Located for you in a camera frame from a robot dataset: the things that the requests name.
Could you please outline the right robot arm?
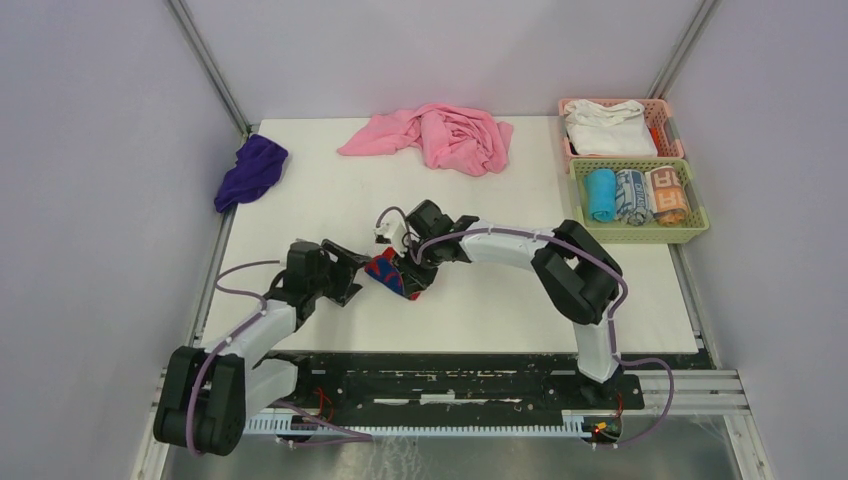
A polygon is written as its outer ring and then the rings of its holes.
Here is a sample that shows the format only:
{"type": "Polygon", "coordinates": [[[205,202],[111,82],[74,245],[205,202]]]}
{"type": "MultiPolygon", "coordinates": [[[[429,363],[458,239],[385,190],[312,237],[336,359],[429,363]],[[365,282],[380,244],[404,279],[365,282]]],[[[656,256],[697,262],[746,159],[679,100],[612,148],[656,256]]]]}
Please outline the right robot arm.
{"type": "Polygon", "coordinates": [[[612,312],[628,293],[618,263],[575,220],[555,228],[497,225],[480,217],[452,219],[433,201],[406,213],[389,207],[377,218],[375,241],[385,246],[373,278],[414,300],[445,263],[491,263],[536,275],[554,308],[573,324],[580,400],[602,408],[618,393],[612,312]]]}

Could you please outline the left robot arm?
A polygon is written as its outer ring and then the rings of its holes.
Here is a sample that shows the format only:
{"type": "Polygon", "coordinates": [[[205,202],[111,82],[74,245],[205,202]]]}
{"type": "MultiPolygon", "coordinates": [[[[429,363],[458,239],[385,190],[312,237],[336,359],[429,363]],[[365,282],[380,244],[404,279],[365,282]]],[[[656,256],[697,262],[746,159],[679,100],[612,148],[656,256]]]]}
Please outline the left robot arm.
{"type": "Polygon", "coordinates": [[[218,339],[182,346],[169,359],[152,433],[194,455],[226,456],[248,421],[278,400],[293,407],[313,397],[313,378],[290,360],[273,358],[280,341],[296,333],[327,299],[344,307],[361,290],[355,278],[370,262],[330,240],[296,241],[268,290],[231,288],[255,302],[253,310],[218,339]]]}

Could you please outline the red blue patterned towel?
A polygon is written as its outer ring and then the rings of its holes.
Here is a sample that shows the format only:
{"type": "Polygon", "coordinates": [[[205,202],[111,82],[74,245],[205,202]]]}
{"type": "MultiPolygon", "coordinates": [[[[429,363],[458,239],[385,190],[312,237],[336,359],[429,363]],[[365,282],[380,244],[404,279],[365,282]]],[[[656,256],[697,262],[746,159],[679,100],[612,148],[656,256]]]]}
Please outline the red blue patterned towel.
{"type": "Polygon", "coordinates": [[[373,257],[364,266],[363,271],[393,293],[407,300],[415,301],[421,293],[414,287],[406,285],[402,271],[397,265],[399,258],[400,256],[393,247],[387,247],[382,253],[373,257]]]}

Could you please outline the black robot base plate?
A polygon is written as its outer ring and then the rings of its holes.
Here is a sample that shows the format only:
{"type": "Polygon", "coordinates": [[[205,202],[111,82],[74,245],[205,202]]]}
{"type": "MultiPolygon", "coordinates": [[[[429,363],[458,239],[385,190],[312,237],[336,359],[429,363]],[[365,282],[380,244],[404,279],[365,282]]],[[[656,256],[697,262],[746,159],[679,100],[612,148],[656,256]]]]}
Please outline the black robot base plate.
{"type": "Polygon", "coordinates": [[[287,402],[345,427],[556,426],[644,409],[640,381],[596,386],[573,354],[301,353],[287,402]]]}

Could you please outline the purple cloth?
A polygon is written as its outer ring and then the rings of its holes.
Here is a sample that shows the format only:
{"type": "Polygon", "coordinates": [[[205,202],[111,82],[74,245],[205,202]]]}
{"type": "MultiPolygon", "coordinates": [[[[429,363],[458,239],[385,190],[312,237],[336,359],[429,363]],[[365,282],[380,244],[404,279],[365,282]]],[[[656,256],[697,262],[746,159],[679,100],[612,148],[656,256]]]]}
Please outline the purple cloth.
{"type": "Polygon", "coordinates": [[[289,151],[261,135],[250,136],[236,152],[235,165],[225,173],[214,198],[223,213],[235,205],[260,199],[282,177],[289,151]]]}

